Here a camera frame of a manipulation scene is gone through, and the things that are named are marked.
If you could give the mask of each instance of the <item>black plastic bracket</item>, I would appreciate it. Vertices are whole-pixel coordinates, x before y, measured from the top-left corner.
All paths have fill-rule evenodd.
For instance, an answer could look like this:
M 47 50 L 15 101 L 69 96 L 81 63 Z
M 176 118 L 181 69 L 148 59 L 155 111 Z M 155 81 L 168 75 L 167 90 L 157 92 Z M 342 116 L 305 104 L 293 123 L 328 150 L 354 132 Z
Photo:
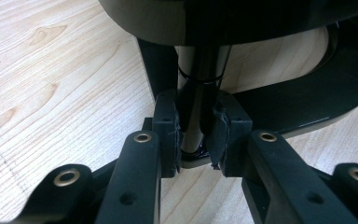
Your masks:
M 336 166 L 328 186 L 358 218 L 358 163 Z
M 155 99 L 167 90 L 173 90 L 178 82 L 178 55 L 174 47 L 158 45 L 137 38 L 144 60 L 150 89 Z
M 243 176 L 244 153 L 252 132 L 252 120 L 236 99 L 224 91 L 220 91 L 214 115 L 212 133 L 205 139 L 212 165 L 219 162 L 226 177 Z
M 268 129 L 284 137 L 340 120 L 358 106 L 358 27 L 350 21 L 339 24 L 336 52 L 319 69 L 234 96 L 255 130 Z
M 242 188 L 255 223 L 358 223 L 278 133 L 254 131 L 248 155 L 254 176 Z
M 159 223 L 160 169 L 158 135 L 130 134 L 95 223 Z
M 157 133 L 161 143 L 161 177 L 174 177 L 180 171 L 181 149 L 179 116 L 175 106 L 176 90 L 160 93 L 156 100 L 152 130 Z
M 14 220 L 16 223 L 80 223 L 94 194 L 91 170 L 85 165 L 67 164 L 51 171 L 37 186 Z

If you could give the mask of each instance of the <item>black metal tube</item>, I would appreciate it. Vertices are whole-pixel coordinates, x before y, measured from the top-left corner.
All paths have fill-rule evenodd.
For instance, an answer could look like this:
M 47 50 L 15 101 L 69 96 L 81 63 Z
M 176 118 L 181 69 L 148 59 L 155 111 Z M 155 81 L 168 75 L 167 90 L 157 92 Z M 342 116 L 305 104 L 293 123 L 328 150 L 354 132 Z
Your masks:
M 194 152 L 211 130 L 213 108 L 231 46 L 179 47 L 179 81 L 176 106 L 182 150 Z

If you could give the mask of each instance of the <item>wooden floor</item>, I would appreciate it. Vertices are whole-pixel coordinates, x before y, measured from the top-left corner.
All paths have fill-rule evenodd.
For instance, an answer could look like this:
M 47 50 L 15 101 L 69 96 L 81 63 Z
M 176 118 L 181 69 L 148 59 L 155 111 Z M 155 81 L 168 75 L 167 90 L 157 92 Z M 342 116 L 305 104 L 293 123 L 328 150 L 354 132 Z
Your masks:
M 245 72 L 264 76 L 256 86 L 270 84 L 273 74 L 280 77 L 275 82 L 306 74 L 326 45 L 324 31 L 315 32 L 298 35 L 299 42 L 293 36 L 276 40 L 275 47 L 257 43 L 265 51 L 273 48 L 275 56 L 251 57 L 247 64 L 261 65 Z M 295 46 L 286 52 L 291 43 L 302 42 L 321 50 Z M 253 47 L 246 48 L 246 55 L 254 55 Z M 299 57 L 308 51 L 311 58 Z M 243 63 L 230 60 L 227 71 L 234 76 Z M 307 66 L 296 70 L 296 60 Z M 282 75 L 288 71 L 292 77 Z M 54 168 L 82 163 L 95 170 L 117 158 L 125 137 L 139 130 L 153 109 L 134 37 L 97 0 L 0 1 L 0 221 L 14 218 Z M 327 173 L 340 162 L 358 162 L 358 108 L 327 128 L 288 141 L 308 164 Z M 162 223 L 253 222 L 241 180 L 224 178 L 209 165 L 164 179 L 161 198 Z

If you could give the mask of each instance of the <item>wood grain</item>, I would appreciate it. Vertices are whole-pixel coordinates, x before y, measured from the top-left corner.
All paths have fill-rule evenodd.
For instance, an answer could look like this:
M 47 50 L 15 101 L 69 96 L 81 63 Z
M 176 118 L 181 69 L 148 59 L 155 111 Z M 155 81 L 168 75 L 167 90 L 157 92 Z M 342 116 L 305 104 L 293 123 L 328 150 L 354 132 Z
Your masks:
M 247 91 L 302 77 L 322 59 L 328 45 L 326 28 L 234 45 L 221 88 Z
M 285 49 L 282 42 L 276 48 Z M 286 74 L 274 62 L 260 74 Z M 243 70 L 236 64 L 232 73 Z M 153 107 L 134 37 L 96 0 L 0 1 L 0 221 L 15 217 L 52 169 L 82 163 L 95 170 L 115 159 Z M 337 163 L 358 162 L 358 108 L 289 142 L 329 173 Z M 161 197 L 163 223 L 252 223 L 241 180 L 209 165 L 163 180 Z

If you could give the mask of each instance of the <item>light wood surface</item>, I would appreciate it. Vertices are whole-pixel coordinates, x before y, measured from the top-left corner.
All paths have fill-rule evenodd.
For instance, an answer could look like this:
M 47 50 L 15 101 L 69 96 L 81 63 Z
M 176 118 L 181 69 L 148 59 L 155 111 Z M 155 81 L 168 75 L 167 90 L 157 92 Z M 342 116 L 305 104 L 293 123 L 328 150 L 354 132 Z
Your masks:
M 283 54 L 282 43 L 296 43 L 284 41 L 272 47 L 275 65 L 260 74 L 287 74 L 275 60 L 298 55 Z M 236 64 L 229 64 L 232 73 L 241 71 Z M 294 76 L 306 73 L 301 69 Z M 125 137 L 141 128 L 153 107 L 134 37 L 96 0 L 0 1 L 0 221 L 14 218 L 52 169 L 82 163 L 95 170 L 117 158 Z M 288 141 L 328 173 L 337 163 L 358 162 L 358 108 Z M 162 182 L 163 223 L 252 223 L 238 178 L 206 165 Z
M 266 41 L 235 45 L 229 55 L 222 89 L 247 91 L 302 77 L 322 59 L 328 45 L 326 28 Z

